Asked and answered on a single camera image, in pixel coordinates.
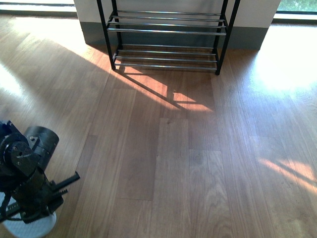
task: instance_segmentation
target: black metal frame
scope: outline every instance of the black metal frame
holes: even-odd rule
[[[180,69],[198,69],[198,70],[215,70],[215,74],[219,75],[221,71],[221,67],[223,64],[224,56],[228,47],[230,35],[232,32],[232,27],[237,15],[238,7],[240,4],[240,0],[235,0],[234,7],[232,10],[230,22],[228,24],[227,18],[225,16],[228,0],[223,0],[221,13],[194,13],[194,12],[158,12],[158,11],[123,11],[117,9],[116,0],[111,0],[112,2],[112,13],[110,14],[108,20],[106,21],[102,0],[97,0],[99,14],[103,26],[103,31],[106,40],[106,46],[108,50],[109,60],[111,64],[111,68],[116,70],[116,66],[137,66],[137,67],[162,67],[162,68],[180,68]],[[175,15],[183,15],[183,16],[193,16],[194,18],[189,17],[174,17]],[[186,29],[186,27],[190,29],[199,29],[202,25],[199,24],[160,24],[160,23],[122,23],[120,19],[143,19],[143,20],[155,20],[155,21],[192,21],[192,22],[218,22],[217,26],[208,26],[209,29],[216,29],[215,32],[211,31],[196,31],[196,30],[154,30],[154,29],[131,29],[126,28],[125,26],[146,26],[146,27],[179,27],[181,29]],[[117,48],[112,54],[111,47],[110,47],[110,39],[108,32],[116,32],[118,45]],[[213,47],[188,47],[188,46],[166,46],[166,45],[141,45],[141,44],[126,44],[122,43],[122,32],[135,32],[135,33],[162,33],[162,34],[189,34],[189,35],[215,35],[215,40],[213,43]],[[221,54],[218,53],[218,44],[220,37],[225,37],[224,43],[222,46]],[[170,48],[170,49],[184,49],[184,52],[179,51],[160,51],[160,50],[124,50],[124,47],[133,46],[133,47],[155,47],[156,49],[162,48]],[[198,52],[196,53],[188,53],[188,49],[197,49]],[[200,50],[211,50],[211,54],[202,54]],[[206,56],[207,59],[166,59],[166,58],[155,58],[155,57],[135,57],[132,56],[119,56],[119,53],[151,53],[153,55],[160,54],[160,55],[186,55],[186,56]],[[117,59],[126,59],[126,60],[147,60],[147,61],[165,61],[165,62],[183,62],[183,63],[196,63],[198,66],[172,66],[172,65],[161,65],[161,64],[140,64],[140,63],[116,63]],[[201,66],[200,63],[214,63],[216,67],[210,66]]]

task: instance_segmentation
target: black robotic device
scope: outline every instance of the black robotic device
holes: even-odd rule
[[[0,192],[5,193],[0,223],[30,223],[49,216],[63,204],[62,195],[67,190],[62,189],[80,177],[75,172],[58,184],[48,181],[44,171],[58,142],[58,136],[47,128],[29,127],[23,135],[12,122],[0,121]],[[8,205],[11,197],[16,202]],[[17,213],[21,219],[12,218]]]

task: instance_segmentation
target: wood grain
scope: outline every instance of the wood grain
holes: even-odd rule
[[[188,72],[189,148],[219,151],[217,114],[209,73]]]
[[[238,108],[216,109],[233,236],[275,237],[243,114]]]
[[[151,238],[190,237],[188,121],[161,119]]]
[[[160,98],[148,100],[149,97],[150,92],[136,95],[117,191],[119,198],[153,199]]]
[[[150,201],[116,199],[108,238],[148,238],[151,205]]]
[[[104,123],[97,134],[100,139],[96,142],[94,159],[87,170],[88,179],[78,198],[74,214],[77,219],[72,221],[68,237],[106,237],[109,232],[135,94],[135,90],[116,89],[112,92]],[[92,217],[98,219],[83,225]]]
[[[190,150],[192,238],[233,237],[222,160],[218,151]]]

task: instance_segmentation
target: rack leg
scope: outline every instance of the rack leg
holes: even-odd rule
[[[233,6],[229,27],[228,27],[228,30],[227,30],[226,38],[225,38],[224,43],[223,43],[221,56],[220,56],[220,59],[219,59],[219,64],[217,65],[217,70],[216,70],[216,73],[215,73],[216,75],[219,75],[220,71],[221,71],[222,63],[223,63],[223,60],[224,60],[224,55],[226,54],[226,51],[227,51],[230,35],[231,35],[231,32],[232,32],[233,23],[234,23],[234,20],[236,19],[236,16],[237,16],[237,11],[238,11],[238,8],[239,8],[239,4],[240,4],[240,0],[236,0],[235,3],[234,3],[234,6]]]
[[[224,0],[223,4],[222,4],[221,16],[220,16],[220,19],[222,19],[222,20],[225,19],[225,17],[223,17],[223,16],[225,16],[225,13],[226,13],[226,10],[227,10],[227,6],[228,6],[228,0]],[[215,37],[215,40],[214,40],[214,43],[213,43],[213,51],[212,51],[213,54],[215,54],[215,50],[218,47],[219,38],[220,38],[219,36]]]
[[[112,58],[110,40],[109,40],[109,35],[108,35],[108,31],[107,31],[107,25],[106,25],[106,20],[105,20],[105,15],[104,15],[104,10],[103,10],[103,5],[101,3],[101,0],[97,0],[97,5],[98,5],[99,14],[100,14],[101,24],[103,26],[103,31],[104,31],[104,36],[105,36],[105,40],[106,40],[106,46],[107,46],[107,51],[108,51],[108,56],[109,56],[111,68],[112,68],[112,70],[115,70],[115,64],[114,64],[114,60]]]

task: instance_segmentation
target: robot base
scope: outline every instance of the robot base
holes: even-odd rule
[[[4,193],[0,192],[0,203],[4,199]],[[37,221],[25,224],[23,221],[4,221],[4,227],[16,238],[42,238],[46,236],[54,227],[56,223],[56,213],[48,217],[44,217]]]

